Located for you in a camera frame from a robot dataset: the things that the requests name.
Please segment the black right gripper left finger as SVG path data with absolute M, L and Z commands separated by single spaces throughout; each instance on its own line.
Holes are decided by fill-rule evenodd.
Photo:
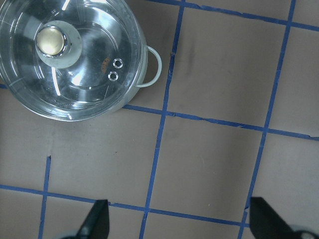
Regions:
M 110 232 L 108 200 L 97 200 L 76 234 L 77 239 L 107 239 Z

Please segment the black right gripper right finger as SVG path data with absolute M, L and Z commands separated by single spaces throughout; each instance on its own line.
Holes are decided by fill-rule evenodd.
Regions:
M 301 239 L 301 232 L 296 232 L 262 198 L 250 200 L 250 231 L 255 239 Z

